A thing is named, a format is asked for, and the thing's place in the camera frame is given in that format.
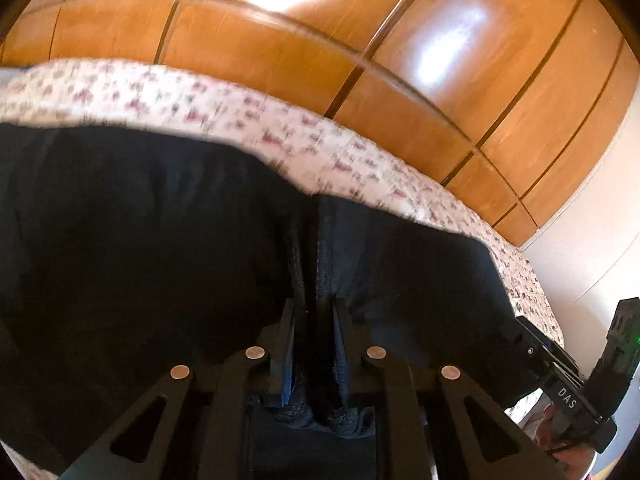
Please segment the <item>person right hand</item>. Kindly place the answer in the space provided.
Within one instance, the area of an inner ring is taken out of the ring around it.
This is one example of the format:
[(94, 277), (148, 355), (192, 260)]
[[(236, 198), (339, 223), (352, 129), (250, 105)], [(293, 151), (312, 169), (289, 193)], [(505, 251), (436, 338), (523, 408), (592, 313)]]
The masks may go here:
[(590, 472), (596, 462), (597, 452), (587, 442), (564, 437), (553, 427), (558, 409), (553, 403), (548, 403), (544, 410), (532, 420), (530, 431), (532, 439), (570, 480), (584, 480), (590, 478)]

